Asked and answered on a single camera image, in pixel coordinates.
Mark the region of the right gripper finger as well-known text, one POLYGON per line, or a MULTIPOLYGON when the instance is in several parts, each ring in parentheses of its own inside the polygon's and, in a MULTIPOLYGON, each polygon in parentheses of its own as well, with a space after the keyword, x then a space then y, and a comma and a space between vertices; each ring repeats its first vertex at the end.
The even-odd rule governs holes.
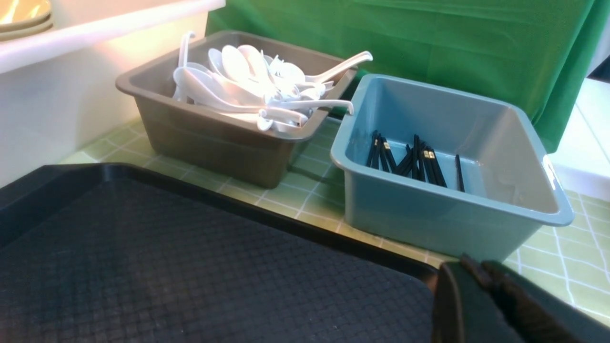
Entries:
POLYGON ((607 343, 607 326, 496 261, 439 268, 434 343, 607 343))

